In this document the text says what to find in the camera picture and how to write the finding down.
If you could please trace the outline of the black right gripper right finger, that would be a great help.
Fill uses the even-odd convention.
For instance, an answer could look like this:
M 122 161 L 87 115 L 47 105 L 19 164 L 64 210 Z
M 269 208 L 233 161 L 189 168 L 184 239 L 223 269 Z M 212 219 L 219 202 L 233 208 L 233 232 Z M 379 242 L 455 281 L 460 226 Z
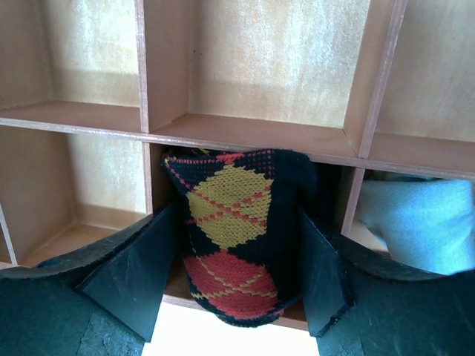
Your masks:
M 472 355 L 474 272 L 397 263 L 306 214 L 301 287 L 321 355 Z

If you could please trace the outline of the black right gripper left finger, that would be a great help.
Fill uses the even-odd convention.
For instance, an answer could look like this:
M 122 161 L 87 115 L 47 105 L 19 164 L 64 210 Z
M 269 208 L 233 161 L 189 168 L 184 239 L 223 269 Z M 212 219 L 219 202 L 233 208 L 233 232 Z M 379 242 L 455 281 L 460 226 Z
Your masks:
M 1 271 L 3 355 L 140 355 L 151 340 L 179 212 L 160 213 L 34 267 Z

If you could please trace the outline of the red yellow argyle sock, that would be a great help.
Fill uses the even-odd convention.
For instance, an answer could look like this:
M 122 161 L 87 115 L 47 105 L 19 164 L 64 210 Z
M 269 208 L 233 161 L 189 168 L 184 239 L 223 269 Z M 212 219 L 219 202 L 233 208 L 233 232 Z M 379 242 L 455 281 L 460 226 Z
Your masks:
M 162 164 L 178 194 L 181 254 L 194 300 L 224 323 L 258 327 L 301 295 L 298 212 L 317 171 L 294 151 L 183 149 Z

